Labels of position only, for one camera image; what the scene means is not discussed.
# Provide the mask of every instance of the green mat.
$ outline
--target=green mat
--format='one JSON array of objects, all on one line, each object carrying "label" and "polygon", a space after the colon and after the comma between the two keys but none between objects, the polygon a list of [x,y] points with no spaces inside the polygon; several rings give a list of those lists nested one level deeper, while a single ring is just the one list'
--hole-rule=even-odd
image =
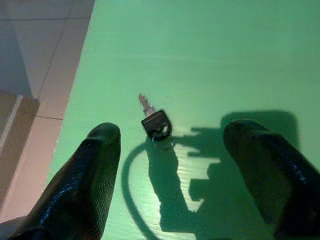
[{"label": "green mat", "polygon": [[[221,133],[256,119],[320,168],[319,12],[318,0],[97,0],[49,180],[90,129],[112,122],[121,159],[104,240],[271,239]],[[177,140],[150,173],[139,93]],[[159,189],[172,188],[176,204],[160,211]]]}]

